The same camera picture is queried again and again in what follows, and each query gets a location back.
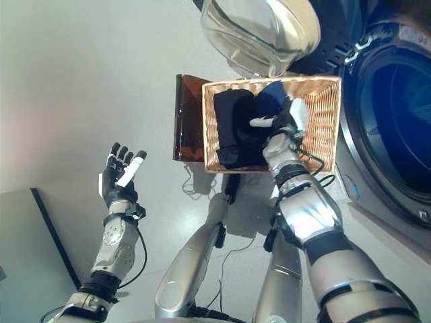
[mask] black cloth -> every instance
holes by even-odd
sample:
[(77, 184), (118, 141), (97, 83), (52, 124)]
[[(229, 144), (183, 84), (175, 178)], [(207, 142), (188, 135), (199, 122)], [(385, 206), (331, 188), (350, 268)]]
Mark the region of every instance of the black cloth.
[(271, 129), (250, 127), (257, 118), (254, 95), (245, 89), (229, 89), (214, 95), (220, 149), (217, 155), (227, 169), (262, 166), (263, 146)]

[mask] white fingertip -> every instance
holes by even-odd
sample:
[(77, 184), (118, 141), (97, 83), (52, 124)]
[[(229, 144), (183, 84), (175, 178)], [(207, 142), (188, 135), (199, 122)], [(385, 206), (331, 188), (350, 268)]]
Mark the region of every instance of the white fingertip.
[(135, 157), (135, 158), (133, 158), (133, 160), (130, 163), (130, 165), (128, 165), (124, 169), (123, 176), (121, 176), (121, 178), (119, 180), (117, 180), (117, 183), (115, 183), (115, 184), (117, 184), (118, 186), (121, 186), (121, 187), (126, 187), (126, 185), (128, 185), (128, 183), (134, 177), (136, 171), (139, 169), (139, 167), (141, 166), (142, 162), (143, 162), (143, 159), (141, 157)]
[(100, 173), (99, 174), (99, 195), (100, 195), (100, 197), (103, 197), (102, 186), (103, 186), (103, 173)]
[(274, 118), (254, 118), (249, 121), (250, 127), (271, 128)]
[(307, 105), (303, 99), (296, 98), (292, 101), (290, 114), (295, 120), (298, 131), (305, 131), (308, 126), (309, 115)]

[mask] brown basket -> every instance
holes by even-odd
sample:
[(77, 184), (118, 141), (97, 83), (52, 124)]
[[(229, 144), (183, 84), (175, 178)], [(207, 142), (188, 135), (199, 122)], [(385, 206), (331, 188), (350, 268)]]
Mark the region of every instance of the brown basket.
[[(203, 143), (205, 151), (205, 171), (211, 173), (264, 172), (267, 167), (248, 166), (227, 170), (220, 165), (216, 151), (220, 148), (217, 131), (217, 118), (214, 111), (214, 94), (227, 89), (247, 89), (257, 95), (274, 81), (281, 81), (286, 92), (293, 98), (302, 98), (308, 107), (308, 124), (302, 149), (321, 158), (325, 162), (323, 172), (335, 169), (339, 111), (341, 105), (341, 78), (332, 76), (281, 77), (275, 79), (243, 79), (202, 85)], [(302, 157), (310, 172), (315, 171), (319, 162)]]

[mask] metal bracket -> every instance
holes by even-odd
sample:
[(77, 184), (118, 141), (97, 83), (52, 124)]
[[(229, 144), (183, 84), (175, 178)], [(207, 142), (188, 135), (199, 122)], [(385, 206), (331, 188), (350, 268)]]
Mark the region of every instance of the metal bracket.
[(345, 65), (350, 64), (355, 59), (357, 59), (359, 53), (361, 52), (361, 50), (364, 50), (365, 48), (367, 48), (368, 46), (370, 46), (371, 43), (372, 43), (372, 40), (373, 40), (372, 36), (368, 36), (368, 38), (367, 38), (367, 40), (366, 40), (366, 42), (364, 44), (360, 44), (359, 42), (357, 42), (355, 44), (355, 51), (354, 51), (353, 55), (346, 57), (344, 59), (344, 64)]

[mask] wall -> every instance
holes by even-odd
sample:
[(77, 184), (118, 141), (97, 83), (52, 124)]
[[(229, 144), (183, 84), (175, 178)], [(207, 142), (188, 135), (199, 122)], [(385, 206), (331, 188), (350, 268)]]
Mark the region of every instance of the wall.
[(2, 323), (33, 323), (63, 305), (75, 286), (30, 190), (0, 194)]

